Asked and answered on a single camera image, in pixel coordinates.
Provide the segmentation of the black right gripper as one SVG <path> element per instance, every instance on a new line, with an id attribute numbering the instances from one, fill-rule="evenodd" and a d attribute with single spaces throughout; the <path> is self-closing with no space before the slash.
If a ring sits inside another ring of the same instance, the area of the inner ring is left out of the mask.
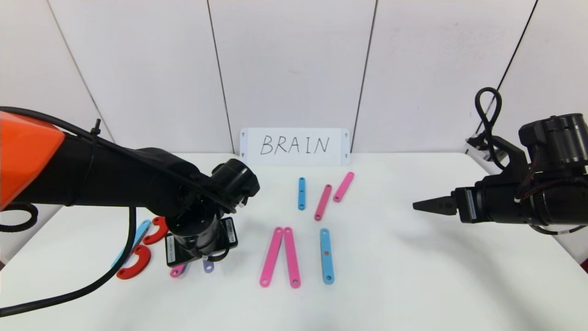
<path id="1" fill-rule="evenodd" d="M 521 206 L 514 202 L 516 188 L 515 183 L 479 181 L 448 196 L 414 202 L 413 209 L 446 216 L 458 213 L 462 223 L 521 224 Z"/>

